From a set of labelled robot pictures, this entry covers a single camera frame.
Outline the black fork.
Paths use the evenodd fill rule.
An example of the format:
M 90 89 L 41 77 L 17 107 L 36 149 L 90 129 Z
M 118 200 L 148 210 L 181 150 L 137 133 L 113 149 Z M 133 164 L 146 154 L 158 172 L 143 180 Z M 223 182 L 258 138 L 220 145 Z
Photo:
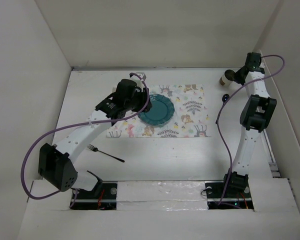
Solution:
M 87 148 L 88 148 L 89 150 L 95 152 L 95 153 L 96 153 L 96 152 L 100 152 L 100 153 L 102 153 L 102 154 L 104 154 L 104 155 L 106 155 L 106 156 L 108 156 L 108 157 L 111 157 L 111 158 L 113 158 L 113 159 L 115 159 L 115 160 L 117 160 L 117 161 L 120 161 L 121 163 L 125 163 L 125 160 L 123 160 L 123 159 L 121 159 L 121 158 L 118 158 L 118 157 L 116 157 L 116 156 L 110 155 L 110 154 L 108 154 L 108 153 L 105 153 L 104 151 L 101 151 L 101 150 L 99 150 L 97 147 L 93 146 L 92 144 L 89 144 L 89 145 L 87 146 Z

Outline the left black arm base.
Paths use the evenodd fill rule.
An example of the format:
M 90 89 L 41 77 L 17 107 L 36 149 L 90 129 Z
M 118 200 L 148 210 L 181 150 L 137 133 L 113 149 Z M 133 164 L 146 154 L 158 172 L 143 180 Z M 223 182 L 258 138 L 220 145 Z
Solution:
M 70 209 L 78 211 L 112 211 L 117 209 L 118 182 L 105 181 L 98 184 L 96 190 L 73 191 L 70 200 Z

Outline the black spoon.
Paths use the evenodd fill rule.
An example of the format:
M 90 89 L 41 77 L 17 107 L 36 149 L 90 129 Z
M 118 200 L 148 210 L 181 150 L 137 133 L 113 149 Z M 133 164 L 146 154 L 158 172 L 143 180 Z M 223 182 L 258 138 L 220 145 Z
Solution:
M 223 102 L 223 103 L 226 103 L 227 100 L 229 99 L 229 97 L 230 97 L 229 94 L 224 94 L 224 95 L 222 96 L 222 102 Z

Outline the teal scalloped plate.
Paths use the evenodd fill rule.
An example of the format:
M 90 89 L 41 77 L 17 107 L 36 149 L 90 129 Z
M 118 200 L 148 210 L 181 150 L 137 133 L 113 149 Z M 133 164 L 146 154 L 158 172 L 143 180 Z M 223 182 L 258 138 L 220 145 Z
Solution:
M 151 109 L 140 113 L 138 118 L 148 126 L 161 127 L 167 124 L 175 113 L 171 99 L 161 94 L 151 94 L 149 100 L 152 104 Z

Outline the patterned white cloth napkin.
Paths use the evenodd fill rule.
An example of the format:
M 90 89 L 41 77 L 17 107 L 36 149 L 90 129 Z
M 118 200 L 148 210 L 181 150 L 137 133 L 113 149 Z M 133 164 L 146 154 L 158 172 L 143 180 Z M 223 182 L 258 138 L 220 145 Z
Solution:
M 173 116 L 161 126 L 145 123 L 138 116 L 109 128 L 107 138 L 192 138 L 209 133 L 209 112 L 202 84 L 151 85 L 151 100 L 162 95 L 173 103 Z

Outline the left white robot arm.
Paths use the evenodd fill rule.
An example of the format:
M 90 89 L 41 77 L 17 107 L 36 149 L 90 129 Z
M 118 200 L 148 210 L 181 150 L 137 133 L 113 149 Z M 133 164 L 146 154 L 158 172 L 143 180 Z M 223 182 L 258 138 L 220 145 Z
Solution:
M 46 143 L 40 148 L 39 175 L 60 192 L 79 189 L 84 190 L 88 197 L 97 198 L 102 191 L 101 179 L 89 170 L 77 171 L 75 161 L 101 133 L 123 120 L 127 112 L 147 112 L 151 107 L 144 79 L 138 75 L 122 79 L 115 92 L 95 107 L 83 125 L 54 145 Z

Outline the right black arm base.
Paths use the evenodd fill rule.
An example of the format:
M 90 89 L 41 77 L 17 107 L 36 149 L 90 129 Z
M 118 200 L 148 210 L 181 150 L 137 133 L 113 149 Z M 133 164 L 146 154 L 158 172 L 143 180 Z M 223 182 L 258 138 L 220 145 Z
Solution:
M 200 195 L 207 200 L 209 210 L 253 210 L 251 193 L 226 190 L 223 195 L 224 184 L 222 181 L 205 181 Z

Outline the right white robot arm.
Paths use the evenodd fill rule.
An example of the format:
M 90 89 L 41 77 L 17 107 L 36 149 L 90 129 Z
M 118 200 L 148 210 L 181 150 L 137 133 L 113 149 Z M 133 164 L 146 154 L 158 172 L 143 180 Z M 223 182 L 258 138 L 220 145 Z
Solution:
M 237 83 L 246 89 L 248 100 L 239 123 L 241 136 L 230 173 L 224 176 L 221 191 L 227 197 L 243 192 L 248 186 L 249 164 L 258 138 L 269 125 L 275 111 L 277 100 L 267 92 L 265 70 L 260 53 L 249 52 L 244 66 L 238 71 L 228 69 L 219 80 L 222 86 Z

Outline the brown paper cup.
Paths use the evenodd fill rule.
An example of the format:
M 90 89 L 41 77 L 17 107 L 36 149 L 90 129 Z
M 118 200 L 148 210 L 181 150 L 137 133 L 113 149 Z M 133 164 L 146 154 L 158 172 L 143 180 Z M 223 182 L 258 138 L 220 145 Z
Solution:
M 235 81 L 235 71 L 232 69 L 226 70 L 221 78 L 219 79 L 219 83 L 223 87 L 228 87 Z

